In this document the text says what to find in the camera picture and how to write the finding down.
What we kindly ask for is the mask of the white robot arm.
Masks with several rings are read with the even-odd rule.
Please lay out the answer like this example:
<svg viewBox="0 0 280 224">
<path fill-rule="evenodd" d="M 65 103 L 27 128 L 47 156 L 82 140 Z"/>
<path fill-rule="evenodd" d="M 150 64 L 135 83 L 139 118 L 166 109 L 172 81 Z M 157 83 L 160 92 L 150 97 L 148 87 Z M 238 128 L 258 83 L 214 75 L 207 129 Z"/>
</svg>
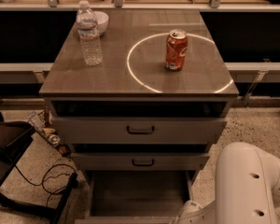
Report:
<svg viewBox="0 0 280 224">
<path fill-rule="evenodd" d="M 248 143 L 225 146 L 217 157 L 215 200 L 197 211 L 192 204 L 171 224 L 277 224 L 280 159 Z"/>
</svg>

